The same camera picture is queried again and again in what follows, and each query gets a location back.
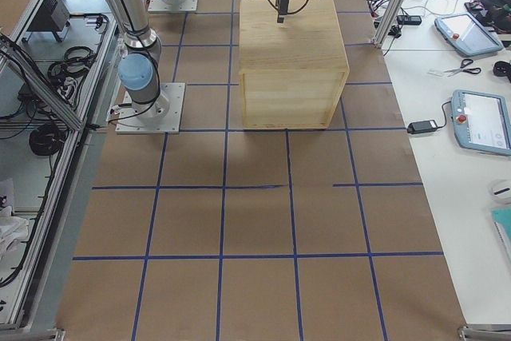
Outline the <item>scissors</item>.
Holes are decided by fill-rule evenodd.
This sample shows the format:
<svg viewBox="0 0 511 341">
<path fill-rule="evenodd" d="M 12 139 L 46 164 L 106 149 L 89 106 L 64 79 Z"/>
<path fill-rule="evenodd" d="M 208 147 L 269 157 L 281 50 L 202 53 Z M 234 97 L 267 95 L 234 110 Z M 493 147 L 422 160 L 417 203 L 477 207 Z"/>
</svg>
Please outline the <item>scissors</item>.
<svg viewBox="0 0 511 341">
<path fill-rule="evenodd" d="M 458 73 L 469 73 L 472 75 L 477 75 L 481 72 L 480 67 L 471 67 L 474 63 L 474 60 L 471 58 L 465 58 L 461 61 L 459 67 L 456 69 L 448 69 L 443 71 L 443 73 L 447 73 L 448 77 L 452 77 Z"/>
</svg>

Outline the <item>blue teach pendant far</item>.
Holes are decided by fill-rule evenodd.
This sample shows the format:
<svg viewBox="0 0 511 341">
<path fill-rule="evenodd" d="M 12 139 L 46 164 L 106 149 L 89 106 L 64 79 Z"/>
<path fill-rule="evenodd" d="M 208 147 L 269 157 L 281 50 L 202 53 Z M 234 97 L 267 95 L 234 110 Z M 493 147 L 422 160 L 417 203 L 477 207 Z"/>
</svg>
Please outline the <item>blue teach pendant far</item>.
<svg viewBox="0 0 511 341">
<path fill-rule="evenodd" d="M 492 54 L 504 48 L 471 14 L 460 13 L 439 17 L 434 26 L 441 36 L 463 57 Z"/>
</svg>

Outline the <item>blue teach pendant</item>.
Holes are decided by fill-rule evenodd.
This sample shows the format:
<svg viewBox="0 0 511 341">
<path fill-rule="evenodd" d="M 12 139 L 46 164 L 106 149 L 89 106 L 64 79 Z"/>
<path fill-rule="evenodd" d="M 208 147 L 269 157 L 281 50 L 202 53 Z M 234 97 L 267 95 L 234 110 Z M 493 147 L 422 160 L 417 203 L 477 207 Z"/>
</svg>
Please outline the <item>blue teach pendant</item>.
<svg viewBox="0 0 511 341">
<path fill-rule="evenodd" d="M 510 118 L 502 96 L 457 89 L 451 108 L 454 136 L 462 148 L 510 156 Z"/>
<path fill-rule="evenodd" d="M 434 26 L 441 36 L 463 57 L 492 54 L 504 48 L 471 14 L 460 13 L 439 17 Z"/>
</svg>

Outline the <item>white crumpled cloth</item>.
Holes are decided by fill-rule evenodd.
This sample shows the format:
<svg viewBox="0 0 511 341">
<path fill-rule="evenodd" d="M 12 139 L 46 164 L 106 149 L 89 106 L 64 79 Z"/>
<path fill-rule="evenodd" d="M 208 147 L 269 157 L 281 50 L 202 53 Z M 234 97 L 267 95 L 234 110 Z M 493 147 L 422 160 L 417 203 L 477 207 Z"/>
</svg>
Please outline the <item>white crumpled cloth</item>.
<svg viewBox="0 0 511 341">
<path fill-rule="evenodd" d="M 29 221 L 14 215 L 14 181 L 1 181 L 1 257 L 29 239 Z"/>
</svg>

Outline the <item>white round device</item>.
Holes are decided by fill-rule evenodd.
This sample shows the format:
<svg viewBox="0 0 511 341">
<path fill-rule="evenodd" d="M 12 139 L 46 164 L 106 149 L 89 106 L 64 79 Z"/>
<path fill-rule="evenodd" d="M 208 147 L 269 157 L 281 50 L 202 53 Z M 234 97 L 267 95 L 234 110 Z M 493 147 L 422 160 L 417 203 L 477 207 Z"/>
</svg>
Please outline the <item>white round device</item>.
<svg viewBox="0 0 511 341">
<path fill-rule="evenodd" d="M 489 185 L 489 194 L 499 204 L 509 204 L 511 200 L 510 179 L 495 180 Z"/>
</svg>

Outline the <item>wooden drawer cabinet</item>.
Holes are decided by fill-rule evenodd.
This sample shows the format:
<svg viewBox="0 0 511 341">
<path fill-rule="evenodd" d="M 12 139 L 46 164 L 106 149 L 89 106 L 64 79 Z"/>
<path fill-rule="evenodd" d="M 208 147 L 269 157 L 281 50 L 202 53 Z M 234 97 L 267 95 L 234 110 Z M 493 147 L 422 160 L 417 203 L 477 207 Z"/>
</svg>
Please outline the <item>wooden drawer cabinet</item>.
<svg viewBox="0 0 511 341">
<path fill-rule="evenodd" d="M 350 69 L 333 0 L 310 0 L 282 23 L 265 0 L 240 3 L 245 129 L 325 129 Z"/>
</svg>

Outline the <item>teal notebook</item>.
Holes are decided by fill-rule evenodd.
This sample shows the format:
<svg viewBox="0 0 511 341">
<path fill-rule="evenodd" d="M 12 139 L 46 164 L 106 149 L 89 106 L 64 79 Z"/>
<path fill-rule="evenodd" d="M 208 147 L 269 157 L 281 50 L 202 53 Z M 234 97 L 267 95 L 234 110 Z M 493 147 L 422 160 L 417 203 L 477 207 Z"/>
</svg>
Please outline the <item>teal notebook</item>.
<svg viewBox="0 0 511 341">
<path fill-rule="evenodd" d="M 506 254 L 510 256 L 510 208 L 494 209 L 491 212 L 493 222 L 501 238 Z"/>
</svg>

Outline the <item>black power adapter right table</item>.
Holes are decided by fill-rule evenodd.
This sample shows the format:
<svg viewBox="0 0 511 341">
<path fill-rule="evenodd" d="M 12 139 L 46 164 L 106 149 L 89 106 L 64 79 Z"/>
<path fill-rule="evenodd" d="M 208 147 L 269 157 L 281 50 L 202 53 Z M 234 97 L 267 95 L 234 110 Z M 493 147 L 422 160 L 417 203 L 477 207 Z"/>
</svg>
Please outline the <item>black power adapter right table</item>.
<svg viewBox="0 0 511 341">
<path fill-rule="evenodd" d="M 406 127 L 406 131 L 409 134 L 423 134 L 423 133 L 432 133 L 438 130 L 438 124 L 435 120 L 425 120 L 425 121 L 413 121 L 408 124 Z"/>
</svg>

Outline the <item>blue teach pendant near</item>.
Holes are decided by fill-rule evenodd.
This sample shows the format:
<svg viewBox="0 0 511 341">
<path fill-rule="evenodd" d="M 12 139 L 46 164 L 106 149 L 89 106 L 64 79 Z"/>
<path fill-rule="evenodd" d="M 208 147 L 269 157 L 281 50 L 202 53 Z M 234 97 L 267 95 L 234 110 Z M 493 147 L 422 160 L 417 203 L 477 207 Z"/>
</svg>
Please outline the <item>blue teach pendant near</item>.
<svg viewBox="0 0 511 341">
<path fill-rule="evenodd" d="M 457 89 L 451 108 L 454 136 L 462 148 L 510 156 L 510 118 L 502 96 Z"/>
</svg>

